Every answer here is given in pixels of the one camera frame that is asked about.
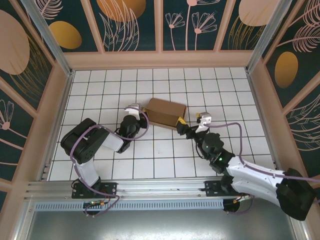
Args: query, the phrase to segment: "yellow oval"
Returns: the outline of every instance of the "yellow oval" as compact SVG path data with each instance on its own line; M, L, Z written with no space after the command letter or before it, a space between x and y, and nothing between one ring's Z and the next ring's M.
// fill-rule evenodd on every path
M134 12L136 18L139 18L146 9L146 0L96 0L101 11L110 19L117 22L126 22L131 20L131 17L125 13L126 5L128 11Z
M82 38L78 30L66 21L55 21L49 26L57 43L65 49L81 46Z
M285 51L275 64L275 82L280 88L287 88L295 80L298 72L298 59L292 52Z
M0 69L11 75L21 74L30 56L28 35L10 14L0 10Z
M239 18L245 25L258 27L269 22L280 0L241 0Z

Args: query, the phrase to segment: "enclosure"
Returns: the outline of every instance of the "enclosure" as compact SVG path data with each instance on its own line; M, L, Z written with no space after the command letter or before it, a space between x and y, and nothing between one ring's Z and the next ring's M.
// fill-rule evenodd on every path
M121 199L86 218L61 147L84 119L115 131L125 107L157 98L186 105L189 126L203 112L239 123L248 162L320 179L319 16L319 0L2 0L0 238L319 239L319 204L305 221L263 199L222 211L227 197L201 191L222 174L155 125L94 155ZM210 132L239 154L239 128Z

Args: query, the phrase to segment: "flower illustration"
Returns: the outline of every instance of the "flower illustration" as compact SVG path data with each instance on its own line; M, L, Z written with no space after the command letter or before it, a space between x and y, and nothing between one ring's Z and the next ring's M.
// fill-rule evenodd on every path
M189 6L216 4L220 0L186 0Z
M186 22L183 21L184 18L181 16L181 13L179 13L179 14L178 13L173 13L172 16L171 16L170 13L167 13L165 15L165 19L166 19L166 22L168 23L169 28L170 28L172 46L173 46L173 50L175 51L176 48L175 48L172 29L183 27L186 24Z
M199 18L199 12L192 14L192 24L195 32L194 50L197 50L198 34L210 33L217 30L215 13L203 13Z
M8 101L7 106L3 99L0 100L0 129L8 130L12 115L14 114L15 105Z

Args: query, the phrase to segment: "brown cardboard box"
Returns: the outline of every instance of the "brown cardboard box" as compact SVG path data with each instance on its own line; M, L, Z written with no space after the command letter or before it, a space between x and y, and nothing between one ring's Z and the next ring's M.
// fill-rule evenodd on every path
M151 98L144 109L150 124L176 130L178 118L184 118L187 107L180 103Z

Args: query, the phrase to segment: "white tile floor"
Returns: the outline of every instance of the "white tile floor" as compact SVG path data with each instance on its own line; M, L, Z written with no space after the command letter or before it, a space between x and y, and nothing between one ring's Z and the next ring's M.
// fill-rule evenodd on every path
M242 67L162 68L77 71L51 164L49 180L77 178L60 147L62 137L85 118L115 130L127 114L123 108L152 98L188 106L185 120L192 126L196 113L209 112L213 125L238 122L243 127L243 158L274 168L254 98ZM239 129L215 128L224 147L239 153ZM104 180L210 177L216 173L198 157L195 144L176 131L151 126L124 153L101 148L94 165Z

